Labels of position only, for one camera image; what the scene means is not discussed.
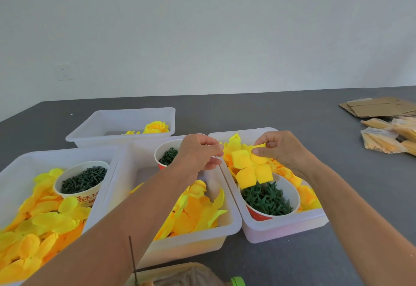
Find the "hand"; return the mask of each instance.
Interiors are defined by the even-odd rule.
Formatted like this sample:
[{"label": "hand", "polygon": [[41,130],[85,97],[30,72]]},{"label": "hand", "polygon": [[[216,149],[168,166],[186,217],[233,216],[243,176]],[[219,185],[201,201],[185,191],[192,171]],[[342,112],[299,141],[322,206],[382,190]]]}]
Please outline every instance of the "hand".
[{"label": "hand", "polygon": [[221,160],[213,156],[222,157],[223,149],[224,146],[212,137],[204,134],[187,135],[172,164],[186,167],[192,174],[201,170],[212,170],[221,164]]},{"label": "hand", "polygon": [[266,147],[253,148],[254,155],[276,159],[302,179],[319,162],[289,131],[266,132],[257,139],[254,146],[263,143],[266,143]]}]

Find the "red paper cup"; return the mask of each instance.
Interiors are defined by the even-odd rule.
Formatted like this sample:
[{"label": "red paper cup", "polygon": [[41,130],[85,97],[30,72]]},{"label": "red paper cup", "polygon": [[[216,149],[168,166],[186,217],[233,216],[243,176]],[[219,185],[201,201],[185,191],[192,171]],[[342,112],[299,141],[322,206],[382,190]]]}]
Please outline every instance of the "red paper cup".
[{"label": "red paper cup", "polygon": [[259,212],[258,210],[255,210],[250,205],[248,205],[246,201],[244,201],[248,209],[248,212],[250,213],[250,215],[253,217],[254,220],[263,221],[263,220],[269,220],[269,219],[278,218],[278,217],[285,217],[287,215],[296,213],[297,210],[299,209],[300,196],[299,196],[297,189],[294,187],[294,185],[290,183],[288,180],[286,180],[285,178],[275,173],[273,173],[273,179],[274,179],[273,183],[275,184],[276,188],[283,190],[283,197],[286,200],[290,200],[290,206],[293,208],[293,210],[292,212],[286,215],[272,216],[272,215],[263,214]]},{"label": "red paper cup", "polygon": [[160,170],[167,167],[167,165],[163,165],[159,162],[160,159],[162,159],[165,152],[167,152],[171,147],[175,148],[176,150],[179,150],[180,144],[182,143],[183,139],[174,139],[172,141],[164,142],[162,145],[156,148],[155,151],[155,160],[158,164],[158,167]]}]

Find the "plastic container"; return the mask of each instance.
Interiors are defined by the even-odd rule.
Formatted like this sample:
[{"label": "plastic container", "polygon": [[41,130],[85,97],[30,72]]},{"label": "plastic container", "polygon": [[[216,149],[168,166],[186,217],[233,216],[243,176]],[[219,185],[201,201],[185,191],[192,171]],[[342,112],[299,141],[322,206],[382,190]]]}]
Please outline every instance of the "plastic container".
[{"label": "plastic container", "polygon": [[286,215],[279,215],[279,216],[273,216],[273,215],[267,215],[264,213],[259,212],[258,210],[255,210],[250,205],[247,204],[246,201],[244,201],[245,206],[248,209],[248,212],[250,215],[258,221],[273,219],[273,218],[279,218],[279,217],[289,217],[291,214],[296,213],[300,206],[300,196],[297,191],[297,189],[294,187],[292,183],[290,183],[285,178],[281,177],[280,175],[277,175],[273,173],[273,182],[275,183],[276,188],[283,190],[283,197],[286,200],[289,200],[290,206],[293,208],[293,210]]},{"label": "plastic container", "polygon": [[[183,136],[148,138],[127,144],[120,152],[107,195],[101,206],[101,217],[128,197],[129,192],[159,171],[154,160],[154,152],[162,143],[183,138]],[[153,241],[138,263],[138,268],[149,267],[177,259],[192,257],[221,248],[226,236],[237,233],[241,228],[241,216],[219,167],[200,172],[198,178],[207,184],[206,195],[216,198],[220,189],[224,190],[225,200],[221,209],[228,210],[218,219],[219,226],[204,231],[173,236]]]},{"label": "plastic container", "polygon": [[63,150],[29,152],[16,158],[0,172],[0,228],[6,227],[15,217],[19,206],[33,193],[34,177],[52,168],[68,169],[86,161],[100,160],[109,164],[109,169],[96,201],[85,224],[94,222],[118,162],[118,148],[114,146],[73,148]]},{"label": "plastic container", "polygon": [[79,165],[71,167],[68,170],[66,170],[64,173],[62,173],[59,176],[59,178],[57,178],[56,182],[53,185],[53,189],[55,190],[56,193],[58,193],[63,198],[75,197],[78,200],[78,202],[81,203],[82,207],[91,207],[96,200],[98,191],[101,189],[102,181],[96,186],[92,187],[91,189],[87,189],[85,191],[74,193],[74,194],[61,193],[61,189],[62,189],[62,183],[66,179],[72,178],[80,174],[82,171],[88,168],[95,167],[95,166],[106,168],[108,171],[109,164],[106,163],[105,161],[87,161],[85,163],[80,163]]},{"label": "plastic container", "polygon": [[[258,137],[268,131],[276,131],[276,129],[266,127],[244,131],[216,132],[211,133],[208,136],[211,136],[220,142],[228,142],[228,139],[237,132],[241,137],[241,143],[253,145]],[[322,208],[294,213],[287,215],[287,217],[278,217],[265,221],[257,221],[253,219],[247,210],[245,201],[242,198],[226,163],[222,158],[220,159],[222,160],[220,168],[241,213],[242,230],[244,231],[247,240],[251,243],[263,242],[318,228],[328,222],[328,218]],[[302,184],[309,186],[309,184],[305,181],[302,181]]]},{"label": "plastic container", "polygon": [[[78,147],[120,145],[136,139],[172,136],[175,133],[175,108],[147,108],[129,110],[99,110],[92,113],[65,139]],[[145,126],[153,121],[166,122],[169,132],[143,134]],[[122,135],[127,131],[142,134]]]},{"label": "plastic container", "polygon": [[[160,268],[155,268],[155,269],[148,270],[148,271],[137,272],[136,277],[137,277],[138,282],[141,284],[141,283],[145,283],[148,281],[157,280],[161,277],[163,278],[171,277],[173,275],[180,274],[182,272],[186,272],[189,270],[197,270],[203,273],[200,276],[195,276],[196,274],[194,273],[192,274],[191,278],[197,279],[196,281],[197,284],[194,283],[194,285],[212,286],[212,283],[214,282],[216,283],[216,285],[221,285],[221,286],[245,286],[245,283],[241,277],[233,277],[228,283],[223,283],[215,276],[214,273],[211,272],[209,268],[207,268],[206,266],[200,263],[195,263],[195,262],[177,264],[177,265],[172,265],[169,267],[160,267]],[[134,286],[135,280],[136,278],[133,273],[127,280],[125,286]]]},{"label": "plastic container", "polygon": [[155,160],[160,170],[167,167],[167,165],[164,165],[159,162],[159,160],[163,157],[165,152],[167,152],[171,147],[175,148],[176,150],[179,150],[180,144],[182,143],[183,138],[181,139],[174,139],[173,141],[167,141],[164,142],[162,145],[156,148],[155,150]]}]

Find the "white plastic bin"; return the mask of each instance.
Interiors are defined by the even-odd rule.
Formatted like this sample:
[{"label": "white plastic bin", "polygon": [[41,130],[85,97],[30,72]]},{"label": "white plastic bin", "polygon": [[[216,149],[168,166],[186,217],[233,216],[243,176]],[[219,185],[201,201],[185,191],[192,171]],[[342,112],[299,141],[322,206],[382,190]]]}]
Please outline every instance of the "white plastic bin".
[{"label": "white plastic bin", "polygon": [[94,222],[115,171],[117,147],[88,147],[51,151],[29,152],[16,158],[0,172],[0,228],[6,227],[16,216],[20,205],[33,193],[34,177],[52,168],[68,169],[86,161],[100,160],[109,164],[101,189],[85,224]]},{"label": "white plastic bin", "polygon": [[[228,139],[237,132],[241,137],[242,144],[253,145],[258,137],[268,131],[276,131],[276,129],[266,127],[244,131],[216,132],[211,133],[208,136],[224,143],[228,142]],[[221,160],[223,161],[220,165],[221,170],[241,213],[242,230],[244,231],[247,240],[251,243],[263,242],[318,228],[328,222],[328,218],[322,208],[294,213],[265,221],[254,220],[247,210],[244,199],[242,198],[226,163],[222,158]],[[309,186],[305,181],[303,181],[302,184]]]},{"label": "white plastic bin", "polygon": [[[65,139],[78,147],[97,145],[120,145],[135,139],[172,136],[175,133],[175,108],[147,108],[129,110],[99,110],[92,113],[75,131]],[[143,134],[147,124],[153,121],[166,122],[169,132]],[[122,135],[127,131],[142,134]]]},{"label": "white plastic bin", "polygon": [[[101,206],[101,217],[127,198],[129,192],[137,185],[159,171],[153,156],[156,148],[165,141],[180,138],[183,136],[148,138],[126,144],[120,152],[119,163]],[[206,182],[206,195],[211,201],[218,196],[220,189],[224,190],[225,200],[221,209],[228,210],[228,212],[219,217],[219,226],[153,241],[138,263],[138,268],[218,250],[223,245],[226,236],[240,230],[241,216],[220,168],[201,172],[198,178]]]}]

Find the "paper cup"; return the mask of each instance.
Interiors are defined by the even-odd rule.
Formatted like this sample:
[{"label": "paper cup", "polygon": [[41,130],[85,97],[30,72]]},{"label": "paper cup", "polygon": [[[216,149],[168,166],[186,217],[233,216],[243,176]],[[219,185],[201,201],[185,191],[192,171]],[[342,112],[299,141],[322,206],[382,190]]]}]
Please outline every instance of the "paper cup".
[{"label": "paper cup", "polygon": [[99,189],[101,188],[102,181],[96,186],[92,187],[91,189],[88,189],[79,193],[74,193],[74,194],[61,193],[61,189],[62,189],[62,183],[66,179],[72,178],[80,174],[82,171],[88,168],[96,167],[96,166],[106,168],[107,170],[109,167],[108,163],[104,161],[88,161],[86,163],[80,163],[79,165],[69,168],[64,173],[62,173],[59,176],[59,178],[57,178],[55,184],[53,185],[55,192],[61,195],[63,198],[70,197],[70,196],[75,197],[78,200],[78,202],[81,203],[82,207],[92,206],[94,204],[95,199],[97,198],[97,194],[98,194]]},{"label": "paper cup", "polygon": [[294,185],[290,183],[288,180],[286,180],[285,178],[275,173],[273,173],[273,180],[274,181],[270,183],[274,183],[276,188],[283,190],[283,197],[286,200],[290,200],[290,206],[292,207],[292,211],[289,214],[280,215],[280,216],[267,215],[267,214],[263,214],[259,212],[258,210],[255,210],[250,205],[248,205],[246,201],[244,201],[245,205],[247,206],[248,212],[257,221],[269,220],[269,219],[278,218],[278,217],[285,217],[287,215],[296,213],[297,210],[299,209],[300,196],[299,196],[297,189],[294,187]]},{"label": "paper cup", "polygon": [[172,141],[164,142],[162,145],[156,148],[155,151],[155,160],[157,162],[157,165],[160,170],[167,167],[167,165],[163,165],[159,162],[160,159],[162,159],[165,152],[167,152],[171,147],[175,148],[176,150],[179,150],[180,144],[182,143],[183,139],[174,139]]}]

